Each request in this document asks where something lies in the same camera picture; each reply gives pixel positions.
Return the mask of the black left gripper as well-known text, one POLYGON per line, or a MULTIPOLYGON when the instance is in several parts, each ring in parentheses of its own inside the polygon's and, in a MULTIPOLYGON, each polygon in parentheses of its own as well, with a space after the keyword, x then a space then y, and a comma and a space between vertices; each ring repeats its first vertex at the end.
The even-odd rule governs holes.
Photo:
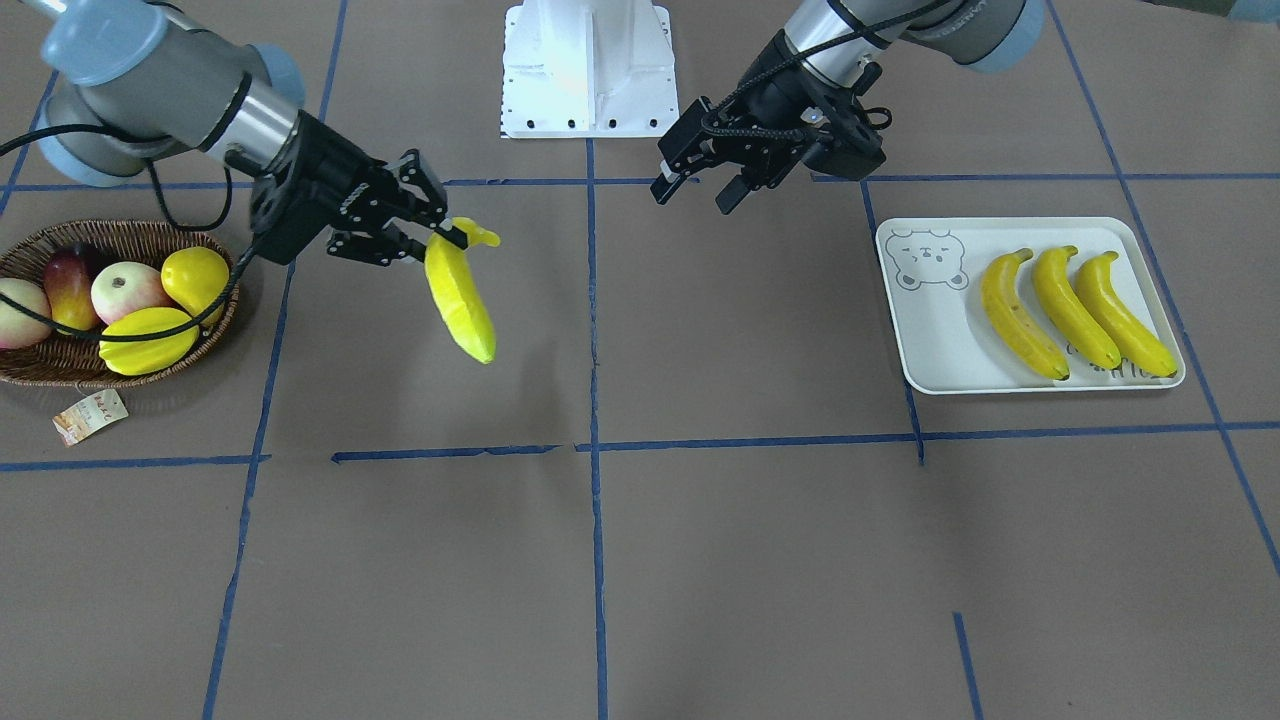
POLYGON ((856 64, 851 81, 832 81, 794 61, 796 55, 778 31, 724 108, 712 111, 709 97, 700 96, 680 114, 657 143, 662 160, 650 186, 655 202, 666 205, 686 179, 722 161, 740 165, 716 196, 723 215, 751 193, 776 188, 796 164, 851 181, 881 168, 881 129, 890 113, 861 105, 881 65, 856 64))

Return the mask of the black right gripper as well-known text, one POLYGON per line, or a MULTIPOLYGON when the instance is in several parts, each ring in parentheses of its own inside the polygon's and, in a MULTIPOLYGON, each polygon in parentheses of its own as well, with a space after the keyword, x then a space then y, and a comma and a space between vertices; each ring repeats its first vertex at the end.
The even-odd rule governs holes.
POLYGON ((465 251, 467 232, 454 228, 448 209, 445 186, 417 149, 385 164, 302 111, 280 154, 253 182, 250 229, 256 255, 278 265, 291 264, 332 227, 330 256, 389 266, 425 263, 425 243, 398 228, 356 231, 374 232, 392 214, 465 251))

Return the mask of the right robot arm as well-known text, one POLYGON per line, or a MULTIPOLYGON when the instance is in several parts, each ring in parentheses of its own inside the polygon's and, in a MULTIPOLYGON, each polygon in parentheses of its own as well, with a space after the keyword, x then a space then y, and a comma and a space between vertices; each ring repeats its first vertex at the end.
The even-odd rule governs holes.
POLYGON ((402 220, 458 249, 471 245, 419 152, 378 160, 308 114, 300 69, 280 47, 232 44, 161 3, 36 1, 33 9, 51 23, 42 59, 61 76, 40 124, 88 128, 41 142, 72 179, 119 186, 160 159, 202 152, 252 179, 253 243, 280 265, 323 231, 342 258, 424 260, 402 220))

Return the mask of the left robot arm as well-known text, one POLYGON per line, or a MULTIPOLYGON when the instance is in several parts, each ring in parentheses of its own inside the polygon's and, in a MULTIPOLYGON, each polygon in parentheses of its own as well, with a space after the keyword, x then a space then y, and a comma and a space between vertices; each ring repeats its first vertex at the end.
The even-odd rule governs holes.
POLYGON ((777 187, 796 167, 860 181, 884 163, 886 108, 861 99, 897 41, 959 67, 995 73, 1019 63, 1041 36, 1042 1, 804 1, 721 101, 698 97, 659 138, 650 191, 666 204, 695 174, 732 165, 718 192, 731 213, 777 187))

